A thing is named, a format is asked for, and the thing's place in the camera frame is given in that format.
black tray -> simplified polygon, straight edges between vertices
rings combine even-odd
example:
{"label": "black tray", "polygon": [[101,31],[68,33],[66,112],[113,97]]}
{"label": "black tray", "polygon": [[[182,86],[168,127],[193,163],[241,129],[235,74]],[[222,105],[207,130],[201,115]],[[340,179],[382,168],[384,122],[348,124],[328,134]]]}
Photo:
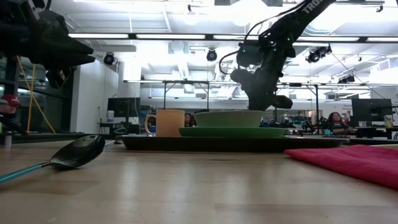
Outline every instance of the black tray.
{"label": "black tray", "polygon": [[285,137],[261,138],[162,138],[148,136],[117,136],[131,150],[188,152],[283,152],[285,149],[340,147],[347,139]]}

robotic arm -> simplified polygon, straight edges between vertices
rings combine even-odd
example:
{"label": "robotic arm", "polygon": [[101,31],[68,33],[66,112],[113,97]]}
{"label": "robotic arm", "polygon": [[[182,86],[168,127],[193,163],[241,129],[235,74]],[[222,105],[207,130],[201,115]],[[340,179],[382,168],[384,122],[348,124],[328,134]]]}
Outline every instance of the robotic arm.
{"label": "robotic arm", "polygon": [[89,56],[92,48],[69,37],[65,19],[49,10],[50,4],[51,0],[47,5],[44,0],[0,0],[0,57],[18,55],[43,65],[50,83],[59,87],[70,67],[95,58]]}
{"label": "robotic arm", "polygon": [[254,74],[243,69],[236,69],[231,74],[231,79],[242,84],[242,90],[248,95],[249,110],[264,111],[270,106],[285,109],[292,107],[291,99],[275,95],[277,82],[283,77],[286,58],[295,57],[293,43],[306,26],[335,1],[304,0],[290,9],[291,13],[283,12],[286,15],[264,31],[258,40],[240,43],[236,56],[238,65],[260,65]]}

computer monitor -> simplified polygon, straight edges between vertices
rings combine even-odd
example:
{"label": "computer monitor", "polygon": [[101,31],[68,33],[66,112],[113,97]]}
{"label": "computer monitor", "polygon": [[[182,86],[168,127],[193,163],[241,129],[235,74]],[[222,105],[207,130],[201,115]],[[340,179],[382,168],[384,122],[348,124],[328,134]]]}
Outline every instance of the computer monitor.
{"label": "computer monitor", "polygon": [[138,116],[140,98],[109,98],[108,111],[114,111],[115,118],[125,118],[127,117],[128,103],[130,107],[128,116]]}
{"label": "computer monitor", "polygon": [[359,121],[384,121],[392,115],[391,99],[352,99],[353,118]]}

blue spoon handle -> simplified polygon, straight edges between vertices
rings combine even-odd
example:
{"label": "blue spoon handle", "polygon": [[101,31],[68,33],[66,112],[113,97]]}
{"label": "blue spoon handle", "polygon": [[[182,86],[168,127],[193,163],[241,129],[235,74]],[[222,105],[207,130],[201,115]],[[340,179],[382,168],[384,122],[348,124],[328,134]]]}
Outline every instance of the blue spoon handle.
{"label": "blue spoon handle", "polygon": [[5,183],[5,182],[7,182],[9,180],[12,180],[12,179],[20,177],[22,175],[28,174],[28,173],[30,173],[32,171],[35,171],[35,170],[38,170],[40,168],[49,166],[51,164],[52,164],[51,162],[43,162],[41,164],[36,164],[34,166],[26,167],[25,169],[20,169],[20,170],[11,172],[11,173],[6,174],[6,175],[1,175],[0,176],[0,184],[3,184],[3,183]]}

cup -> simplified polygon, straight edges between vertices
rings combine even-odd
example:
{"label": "cup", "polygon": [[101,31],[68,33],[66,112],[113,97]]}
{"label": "cup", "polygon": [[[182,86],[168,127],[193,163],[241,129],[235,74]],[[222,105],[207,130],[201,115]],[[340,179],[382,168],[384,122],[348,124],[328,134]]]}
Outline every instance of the cup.
{"label": "cup", "polygon": [[[156,119],[156,132],[148,130],[148,119]],[[179,110],[158,110],[156,115],[148,115],[145,118],[145,131],[149,134],[156,134],[156,137],[181,137],[179,128],[184,127],[185,111]]]}

